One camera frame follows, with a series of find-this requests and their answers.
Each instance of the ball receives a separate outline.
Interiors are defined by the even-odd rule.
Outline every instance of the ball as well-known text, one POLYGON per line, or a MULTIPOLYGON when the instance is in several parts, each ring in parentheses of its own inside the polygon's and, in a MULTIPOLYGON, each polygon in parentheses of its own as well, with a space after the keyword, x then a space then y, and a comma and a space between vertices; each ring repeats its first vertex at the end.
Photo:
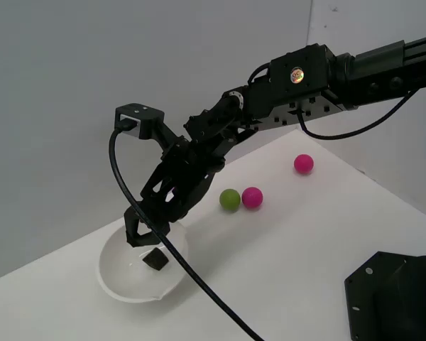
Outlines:
POLYGON ((309 174, 314 168, 314 160, 307 154, 300 154, 293 161, 295 170, 300 174, 309 174))
POLYGON ((241 195, 241 200, 243 201, 243 205, 246 208, 257 208, 263 202, 262 191, 256 187, 248 187, 243 191, 243 194, 241 195))
POLYGON ((240 202, 240 193, 230 188, 228 190, 223 190, 219 196, 219 204, 228 211, 236 211, 240 206, 240 202))

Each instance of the black metal bracket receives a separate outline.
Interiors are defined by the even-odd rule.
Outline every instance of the black metal bracket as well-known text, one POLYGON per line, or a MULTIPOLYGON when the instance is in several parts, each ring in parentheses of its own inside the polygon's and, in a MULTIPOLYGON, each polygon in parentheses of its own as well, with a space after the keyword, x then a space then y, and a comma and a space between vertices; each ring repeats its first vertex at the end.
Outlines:
POLYGON ((377 252, 345 289, 352 340, 426 341, 426 256, 377 252))

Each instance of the green ball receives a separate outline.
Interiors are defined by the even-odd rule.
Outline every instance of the green ball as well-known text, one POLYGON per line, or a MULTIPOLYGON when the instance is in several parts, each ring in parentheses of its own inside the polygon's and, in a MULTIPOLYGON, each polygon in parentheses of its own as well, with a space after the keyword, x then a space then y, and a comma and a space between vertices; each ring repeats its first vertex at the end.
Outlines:
POLYGON ((240 202, 240 193, 238 193, 236 190, 223 190, 219 196, 219 203, 221 204, 222 208, 228 211, 236 211, 240 206, 240 202))

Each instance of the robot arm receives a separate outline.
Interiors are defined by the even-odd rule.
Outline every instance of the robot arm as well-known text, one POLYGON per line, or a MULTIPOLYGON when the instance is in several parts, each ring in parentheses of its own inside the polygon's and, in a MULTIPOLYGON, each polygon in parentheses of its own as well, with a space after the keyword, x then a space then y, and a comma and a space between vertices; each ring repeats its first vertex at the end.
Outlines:
MULTIPOLYGON (((116 109, 115 126, 131 119, 127 134, 154 139, 161 163, 141 191, 142 210, 167 234, 169 222, 183 218, 208 191, 225 155, 257 131, 325 117, 365 104, 407 96, 426 87, 426 38, 403 41, 356 57, 335 56, 325 45, 309 45, 259 67, 247 85, 229 90, 210 110, 184 125, 188 141, 163 122, 164 113, 142 104, 116 109), (253 79, 259 72, 266 74, 253 79)), ((158 244, 138 233, 139 217, 125 212, 126 236, 133 247, 158 244)))

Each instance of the screw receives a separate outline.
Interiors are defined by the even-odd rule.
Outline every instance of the screw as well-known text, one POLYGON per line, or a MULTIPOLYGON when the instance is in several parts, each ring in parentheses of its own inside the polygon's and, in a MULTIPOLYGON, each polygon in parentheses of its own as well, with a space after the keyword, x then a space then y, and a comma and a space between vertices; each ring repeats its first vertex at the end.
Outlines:
POLYGON ((390 81, 390 89, 391 90, 399 90, 403 87, 404 81, 401 77, 393 77, 390 81))
POLYGON ((369 94, 376 94, 378 92, 379 86, 377 83, 371 83, 368 87, 369 94))

